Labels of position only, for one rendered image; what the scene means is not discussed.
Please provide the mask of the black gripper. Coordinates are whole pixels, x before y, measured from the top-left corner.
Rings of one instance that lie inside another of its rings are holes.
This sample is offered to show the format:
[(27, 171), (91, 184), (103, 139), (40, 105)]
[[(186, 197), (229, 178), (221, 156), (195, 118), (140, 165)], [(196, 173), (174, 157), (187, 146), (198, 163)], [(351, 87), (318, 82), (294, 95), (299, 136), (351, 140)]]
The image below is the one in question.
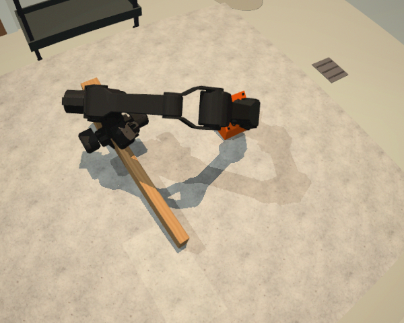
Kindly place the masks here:
[[(127, 114), (130, 116), (127, 116)], [(121, 114), (112, 120), (102, 121), (102, 127), (95, 131), (95, 133), (91, 130), (91, 128), (79, 133), (78, 137), (85, 150), (88, 153), (91, 153), (99, 149), (101, 146), (106, 147), (108, 145), (115, 149), (113, 142), (106, 137), (106, 127), (111, 125), (116, 126), (121, 122), (121, 120), (124, 120), (126, 123), (136, 122), (139, 125), (139, 128), (144, 127), (149, 123), (149, 118), (146, 114), (127, 114)]]

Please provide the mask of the brown wooden post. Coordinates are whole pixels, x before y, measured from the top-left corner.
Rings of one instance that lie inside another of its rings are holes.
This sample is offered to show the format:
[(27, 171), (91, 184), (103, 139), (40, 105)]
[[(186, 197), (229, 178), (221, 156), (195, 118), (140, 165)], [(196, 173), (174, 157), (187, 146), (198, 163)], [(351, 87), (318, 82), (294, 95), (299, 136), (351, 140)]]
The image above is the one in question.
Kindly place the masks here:
[[(84, 90), (85, 85), (91, 85), (91, 84), (101, 85), (97, 78), (94, 78), (94, 79), (91, 79), (89, 81), (83, 82), (80, 85), (82, 87), (82, 90)], [(93, 123), (94, 123), (94, 126), (97, 128), (97, 130), (102, 127), (100, 122), (93, 122)]]

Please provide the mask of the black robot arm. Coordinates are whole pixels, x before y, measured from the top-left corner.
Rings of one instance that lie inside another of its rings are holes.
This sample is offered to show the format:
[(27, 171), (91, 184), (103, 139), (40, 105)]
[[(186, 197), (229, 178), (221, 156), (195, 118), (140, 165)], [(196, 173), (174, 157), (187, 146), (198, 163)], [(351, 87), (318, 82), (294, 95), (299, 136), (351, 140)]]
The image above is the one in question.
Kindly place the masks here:
[[(182, 101), (197, 89), (200, 91), (199, 119), (196, 126), (182, 117)], [(206, 90), (206, 91), (204, 91)], [(249, 130), (258, 127), (261, 103), (258, 99), (238, 98), (232, 102), (231, 94), (223, 88), (198, 86), (181, 93), (164, 92), (163, 95), (127, 94), (107, 85), (85, 85), (84, 90), (69, 90), (62, 97), (66, 113), (83, 114), (90, 122), (112, 120), (122, 113), (158, 115), (162, 118), (179, 119), (193, 129), (220, 131), (221, 127), (237, 124)], [(125, 149), (139, 136), (136, 122), (124, 120), (116, 126), (106, 127), (106, 137), (120, 149)]]

